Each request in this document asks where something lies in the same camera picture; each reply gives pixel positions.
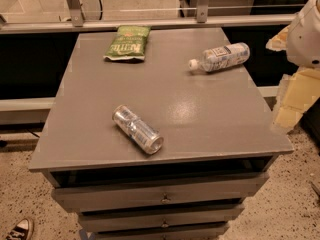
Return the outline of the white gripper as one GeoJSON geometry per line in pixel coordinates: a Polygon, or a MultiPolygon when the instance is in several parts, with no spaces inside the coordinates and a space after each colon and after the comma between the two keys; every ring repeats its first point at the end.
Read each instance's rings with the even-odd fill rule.
{"type": "Polygon", "coordinates": [[[299,67],[279,83],[273,109],[275,129],[293,129],[303,114],[320,98],[320,0],[308,0],[290,26],[268,40],[266,48],[285,51],[299,67]]]}

